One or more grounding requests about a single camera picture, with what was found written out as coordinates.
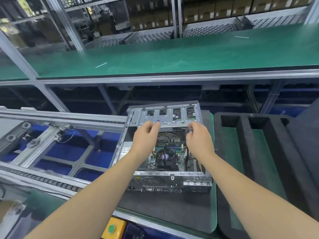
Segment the green button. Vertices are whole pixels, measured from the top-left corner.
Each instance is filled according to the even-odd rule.
[[[114,231],[115,231],[115,225],[114,224],[109,225],[109,227],[107,229],[107,232],[112,234]]]

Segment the sticker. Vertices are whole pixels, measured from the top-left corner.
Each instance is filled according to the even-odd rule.
[[[286,6],[285,6],[285,7],[290,7],[290,5],[291,5],[292,2],[293,2],[293,0],[288,0],[288,1],[286,2]]]
[[[265,11],[269,11],[271,3],[267,3],[265,6]]]

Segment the hand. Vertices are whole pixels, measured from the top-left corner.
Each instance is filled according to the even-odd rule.
[[[153,151],[159,130],[160,122],[152,123],[151,121],[147,121],[134,133],[130,153],[134,154],[141,163]]]
[[[193,129],[186,135],[189,151],[200,161],[210,153],[215,153],[212,137],[207,128],[198,122],[191,122],[188,128]]]

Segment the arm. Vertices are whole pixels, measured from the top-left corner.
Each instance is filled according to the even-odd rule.
[[[190,152],[205,166],[252,239],[314,239],[319,223],[276,194],[238,172],[215,154],[206,127],[192,122]]]
[[[160,123],[137,129],[130,151],[103,175],[58,208],[25,239],[99,239],[134,172],[152,152]]]

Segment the forearm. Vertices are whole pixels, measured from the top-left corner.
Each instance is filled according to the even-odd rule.
[[[319,223],[215,153],[200,159],[252,239],[317,238]]]
[[[128,153],[103,175],[68,200],[26,239],[98,239],[139,166]]]

